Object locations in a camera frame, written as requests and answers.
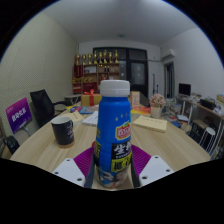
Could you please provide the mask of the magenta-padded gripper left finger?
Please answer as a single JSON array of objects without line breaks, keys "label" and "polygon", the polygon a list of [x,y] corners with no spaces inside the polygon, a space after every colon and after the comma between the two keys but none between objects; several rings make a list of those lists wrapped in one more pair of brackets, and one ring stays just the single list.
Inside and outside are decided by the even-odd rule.
[{"label": "magenta-padded gripper left finger", "polygon": [[75,158],[66,158],[53,174],[84,188],[91,188],[94,181],[94,148],[90,147]]}]

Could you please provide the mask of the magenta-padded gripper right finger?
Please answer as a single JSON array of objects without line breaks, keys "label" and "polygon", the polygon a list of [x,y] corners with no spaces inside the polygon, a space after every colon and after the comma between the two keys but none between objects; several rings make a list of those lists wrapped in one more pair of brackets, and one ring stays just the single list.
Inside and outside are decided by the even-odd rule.
[{"label": "magenta-padded gripper right finger", "polygon": [[143,187],[173,173],[159,156],[151,156],[137,146],[132,146],[131,177],[135,188]]}]

